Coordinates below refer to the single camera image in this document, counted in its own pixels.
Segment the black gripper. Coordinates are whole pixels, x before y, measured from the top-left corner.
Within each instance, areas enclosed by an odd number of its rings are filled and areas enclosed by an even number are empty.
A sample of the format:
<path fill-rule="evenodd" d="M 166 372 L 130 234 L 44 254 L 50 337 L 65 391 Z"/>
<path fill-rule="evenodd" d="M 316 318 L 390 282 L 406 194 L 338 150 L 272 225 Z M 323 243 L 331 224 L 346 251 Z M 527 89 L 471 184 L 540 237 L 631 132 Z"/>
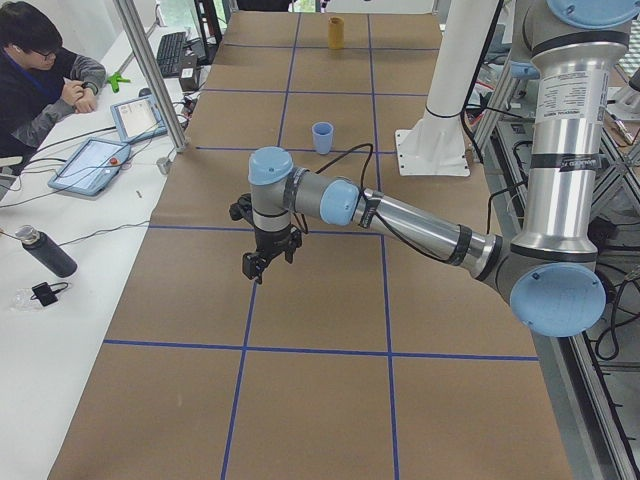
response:
<path fill-rule="evenodd" d="M 243 254 L 242 273 L 249 280 L 261 284 L 268 260 L 283 254 L 287 263 L 293 263 L 295 252 L 302 246 L 302 236 L 303 232 L 292 224 L 278 231 L 255 228 L 256 252 Z"/>

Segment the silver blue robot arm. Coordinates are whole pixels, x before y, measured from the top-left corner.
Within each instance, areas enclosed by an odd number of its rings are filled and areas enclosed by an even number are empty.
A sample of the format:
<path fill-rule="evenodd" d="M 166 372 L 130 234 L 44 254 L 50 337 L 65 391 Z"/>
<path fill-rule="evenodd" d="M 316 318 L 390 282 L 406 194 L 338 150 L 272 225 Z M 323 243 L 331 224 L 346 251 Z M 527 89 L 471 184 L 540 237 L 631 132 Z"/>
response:
<path fill-rule="evenodd" d="M 510 238 L 483 227 L 488 192 L 466 156 L 461 115 L 497 21 L 497 1 L 452 3 L 423 112 L 397 133 L 386 156 L 385 190 L 297 166 L 278 146 L 248 160 L 249 192 L 230 208 L 256 244 L 243 273 L 260 280 L 302 244 L 295 218 L 364 228 L 487 285 L 530 330 L 571 337 L 602 316 L 606 296 L 587 235 L 613 67 L 629 46 L 635 1 L 522 1 L 511 57 L 533 67 L 533 139 L 525 206 Z"/>

